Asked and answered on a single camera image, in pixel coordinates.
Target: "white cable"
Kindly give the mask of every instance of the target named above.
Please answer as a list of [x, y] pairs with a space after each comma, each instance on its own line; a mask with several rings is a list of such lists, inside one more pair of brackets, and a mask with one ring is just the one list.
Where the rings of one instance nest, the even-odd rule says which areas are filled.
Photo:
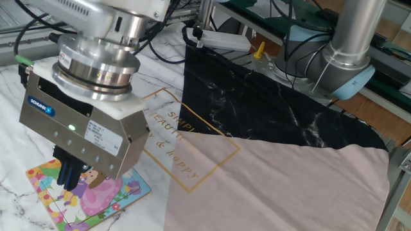
[[332, 60], [334, 60], [334, 56], [335, 56], [336, 54], [337, 54], [337, 52], [334, 52], [334, 55], [329, 59], [326, 67], [324, 68], [324, 70], [322, 70], [322, 73], [321, 73], [321, 75], [320, 75], [320, 78], [319, 78], [319, 79], [317, 80], [317, 82], [315, 83], [314, 88], [313, 88], [313, 90], [311, 91], [311, 93], [314, 93], [315, 88], [317, 87], [317, 85], [319, 84], [322, 76], [323, 76], [324, 73], [326, 72], [326, 69], [327, 69], [328, 65], [331, 63]]

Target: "black marble-patterned cloth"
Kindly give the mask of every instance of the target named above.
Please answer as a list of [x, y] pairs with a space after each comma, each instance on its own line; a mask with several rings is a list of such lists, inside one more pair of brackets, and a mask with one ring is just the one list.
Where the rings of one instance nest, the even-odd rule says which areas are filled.
[[[186, 62], [182, 102], [226, 136], [317, 148], [357, 144], [385, 150], [378, 135], [356, 119], [210, 49], [195, 55], [193, 50], [187, 46], [186, 57], [192, 57]], [[181, 116], [201, 128], [189, 114], [182, 111]]]

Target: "power strip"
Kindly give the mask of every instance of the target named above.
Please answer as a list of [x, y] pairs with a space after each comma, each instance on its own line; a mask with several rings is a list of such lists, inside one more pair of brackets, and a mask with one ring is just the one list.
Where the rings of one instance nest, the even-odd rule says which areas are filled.
[[[187, 36], [191, 41], [198, 42], [198, 39], [193, 36], [193, 28], [187, 28]], [[246, 36], [215, 31], [203, 31], [201, 42], [208, 48], [226, 49], [230, 51], [248, 52], [251, 48], [251, 43]]]

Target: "pink cloth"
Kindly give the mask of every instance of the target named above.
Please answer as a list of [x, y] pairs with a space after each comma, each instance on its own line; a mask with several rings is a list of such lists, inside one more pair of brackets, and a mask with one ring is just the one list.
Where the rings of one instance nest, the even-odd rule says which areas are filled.
[[[188, 188], [235, 150], [219, 135], [183, 135], [199, 150], [176, 145], [174, 157], [199, 175], [184, 179], [175, 162]], [[386, 151], [230, 139], [241, 150], [191, 193], [171, 180], [165, 231], [376, 229], [389, 191]]]

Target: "metal frame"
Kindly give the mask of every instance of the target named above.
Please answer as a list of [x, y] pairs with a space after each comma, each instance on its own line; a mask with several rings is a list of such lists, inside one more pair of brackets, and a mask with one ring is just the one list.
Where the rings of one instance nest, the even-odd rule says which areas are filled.
[[212, 12], [213, 0], [201, 0], [197, 26], [199, 26], [203, 30], [210, 30], [210, 15], [212, 14]]
[[271, 32], [267, 31], [266, 29], [262, 28], [261, 26], [258, 26], [257, 24], [249, 21], [248, 19], [245, 19], [241, 15], [237, 14], [236, 12], [224, 7], [223, 5], [219, 3], [214, 4], [217, 9], [221, 10], [222, 12], [226, 13], [227, 15], [230, 15], [240, 23], [247, 25], [248, 27], [252, 28], [253, 30], [256, 30], [259, 34], [262, 36], [270, 39], [271, 41], [275, 42], [276, 44], [282, 46], [283, 41], [282, 39], [278, 38], [277, 36], [273, 35]]

